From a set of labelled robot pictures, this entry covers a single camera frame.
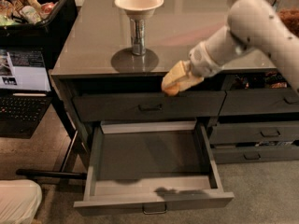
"floor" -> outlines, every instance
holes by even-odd
[[[69,141],[51,106],[31,139],[0,138],[0,178],[25,178],[15,174],[20,168],[59,170]],[[85,172],[81,159],[73,157],[74,171]],[[83,217],[73,203],[82,200],[84,181],[39,177],[43,202],[36,218],[43,224],[299,223],[299,161],[223,164],[218,169],[224,190],[235,194],[225,208]]]

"person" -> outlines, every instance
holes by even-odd
[[[41,200],[41,187],[34,181],[0,181],[0,223],[31,224]]]

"black crate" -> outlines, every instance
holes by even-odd
[[[78,15],[75,0],[37,0],[57,3],[50,15],[36,24],[0,26],[0,49],[42,49],[45,65],[54,67]]]

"countertop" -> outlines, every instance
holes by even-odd
[[[114,0],[85,0],[56,63],[55,77],[163,75],[226,22],[229,0],[164,0],[146,20],[147,54],[131,54],[130,22]],[[275,68],[258,50],[223,72]]]

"laptop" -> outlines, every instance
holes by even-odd
[[[42,49],[0,49],[0,137],[31,138],[50,103]]]

